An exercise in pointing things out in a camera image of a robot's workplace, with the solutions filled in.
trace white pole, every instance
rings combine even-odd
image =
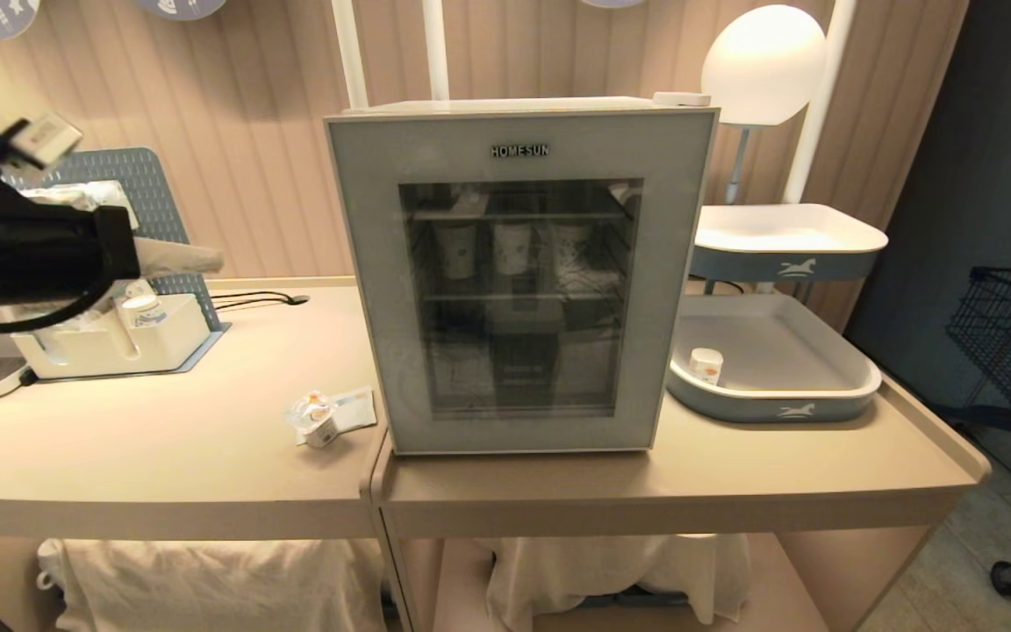
[[[814,154],[818,151],[818,141],[822,139],[822,127],[826,124],[829,101],[834,95],[834,87],[837,84],[837,71],[841,68],[841,58],[845,56],[845,43],[849,38],[850,29],[853,28],[853,13],[855,13],[855,0],[835,0],[834,14],[830,17],[829,32],[826,33],[826,40],[829,43],[826,71],[814,99],[810,100],[806,119],[802,121],[802,133],[798,137],[795,161],[790,165],[787,188],[783,191],[785,203],[799,203],[802,201],[802,192],[806,190],[810,168],[814,167]]]
[[[450,99],[447,76],[447,38],[443,30],[443,0],[423,0],[424,33],[429,40],[429,77],[432,79],[432,99]]]
[[[368,108],[369,93],[365,91],[362,48],[357,42],[354,0],[334,0],[334,28],[338,33],[338,51],[342,52],[342,72],[346,76],[349,108],[352,110]]]

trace gray tray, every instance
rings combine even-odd
[[[706,205],[690,272],[727,281],[859,279],[888,237],[817,203]]]
[[[850,420],[882,383],[867,357],[791,296],[684,296],[673,339],[666,388],[727,422]],[[717,385],[688,372],[699,347],[723,355]]]

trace beige table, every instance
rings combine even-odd
[[[986,457],[891,380],[858,420],[726,424],[666,395],[654,448],[627,455],[395,457],[374,477],[416,632],[489,629],[489,556],[475,536],[751,533],[741,623],[854,629]],[[688,609],[578,609],[537,629],[706,629]]]
[[[183,375],[38,383],[0,399],[0,619],[16,632],[50,625],[53,595],[32,589],[48,536],[376,536],[381,405],[378,427],[327,449],[296,447],[281,418],[312,388],[377,388],[353,279],[308,284],[284,290],[310,295],[304,304],[223,312],[233,329]]]

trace striped beige wall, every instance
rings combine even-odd
[[[715,35],[767,1],[445,0],[454,97],[642,95],[699,88]],[[832,0],[795,0],[823,25]],[[861,0],[806,199],[886,227],[949,61],[968,0]],[[429,97],[419,0],[357,0],[372,103]],[[189,232],[228,253],[225,276],[352,269],[320,116],[346,105],[327,0],[229,0],[170,23],[129,0],[44,3],[0,43],[0,127],[53,109],[88,148],[146,145]],[[802,117],[755,133],[741,201],[782,194]],[[715,147],[723,196],[738,133]],[[857,283],[815,289],[841,327]]]

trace fridge door frame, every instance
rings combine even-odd
[[[397,453],[649,449],[719,118],[716,108],[331,116],[358,288]],[[547,156],[493,157],[501,145]],[[641,177],[615,414],[441,420],[398,184]]]

